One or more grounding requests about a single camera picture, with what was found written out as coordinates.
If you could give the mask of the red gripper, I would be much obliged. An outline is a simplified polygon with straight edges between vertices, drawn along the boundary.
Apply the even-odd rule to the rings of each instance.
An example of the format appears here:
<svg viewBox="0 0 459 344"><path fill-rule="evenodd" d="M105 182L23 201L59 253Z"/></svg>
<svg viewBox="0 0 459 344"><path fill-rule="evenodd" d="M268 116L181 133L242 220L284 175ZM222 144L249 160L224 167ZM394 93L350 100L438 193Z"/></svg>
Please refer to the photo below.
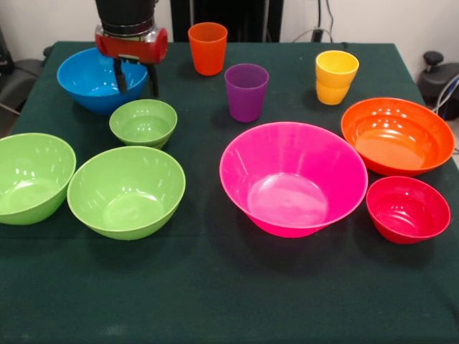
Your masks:
<svg viewBox="0 0 459 344"><path fill-rule="evenodd" d="M99 52L106 57L114 58L113 70L118 91L126 93L126 78L122 71L120 59L137 61L147 65L152 97L158 97L158 76L155 64L161 63L168 49L168 32L163 27L153 27L137 37L116 37L104 31L102 27L95 29L95 43Z"/></svg>

